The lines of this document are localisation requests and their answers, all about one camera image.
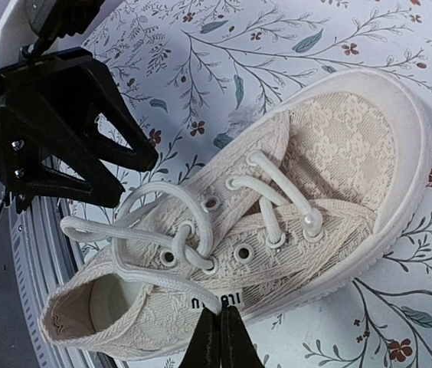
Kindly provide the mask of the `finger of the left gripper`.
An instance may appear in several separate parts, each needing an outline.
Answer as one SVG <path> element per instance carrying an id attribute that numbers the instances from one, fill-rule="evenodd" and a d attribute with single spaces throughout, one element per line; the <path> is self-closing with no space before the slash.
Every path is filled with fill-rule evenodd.
<path id="1" fill-rule="evenodd" d="M 108 67 L 88 56 L 81 66 L 91 117 L 83 132 L 87 145 L 104 161 L 137 172 L 154 168 L 159 155 L 129 112 Z M 95 126 L 95 117 L 102 114 L 116 128 L 127 145 L 123 146 L 100 133 Z"/>

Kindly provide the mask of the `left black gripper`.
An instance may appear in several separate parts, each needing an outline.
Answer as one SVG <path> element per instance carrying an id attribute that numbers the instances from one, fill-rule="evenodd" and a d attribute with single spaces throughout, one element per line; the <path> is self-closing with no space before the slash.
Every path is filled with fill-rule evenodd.
<path id="1" fill-rule="evenodd" d="M 83 132 L 91 117 L 81 84 L 88 56 L 61 52 L 0 70 L 0 182 L 17 212 L 35 197 L 113 208 L 124 193 Z"/>

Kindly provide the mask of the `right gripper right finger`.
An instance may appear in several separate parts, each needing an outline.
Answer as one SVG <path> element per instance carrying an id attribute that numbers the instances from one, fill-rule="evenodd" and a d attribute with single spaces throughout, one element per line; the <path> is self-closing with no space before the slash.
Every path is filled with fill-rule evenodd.
<path id="1" fill-rule="evenodd" d="M 264 368 L 237 308 L 224 308 L 220 315 L 221 367 Z"/>

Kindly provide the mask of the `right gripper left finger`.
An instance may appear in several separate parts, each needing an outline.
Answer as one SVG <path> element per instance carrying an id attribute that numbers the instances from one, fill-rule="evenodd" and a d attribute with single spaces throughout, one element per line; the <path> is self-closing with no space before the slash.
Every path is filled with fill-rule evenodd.
<path id="1" fill-rule="evenodd" d="M 178 367 L 219 368 L 220 365 L 220 319 L 204 309 Z"/>

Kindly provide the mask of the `cream white sneaker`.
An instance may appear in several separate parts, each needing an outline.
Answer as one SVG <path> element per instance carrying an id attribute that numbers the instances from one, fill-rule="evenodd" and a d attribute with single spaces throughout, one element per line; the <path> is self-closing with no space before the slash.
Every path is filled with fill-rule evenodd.
<path id="1" fill-rule="evenodd" d="M 147 360 L 187 347 L 203 310 L 244 321 L 314 301 L 398 239 L 424 191 L 430 123 L 383 72 L 350 69 L 287 98 L 186 182 L 132 189 L 110 224 L 61 220 L 105 242 L 47 299 L 59 347 Z"/>

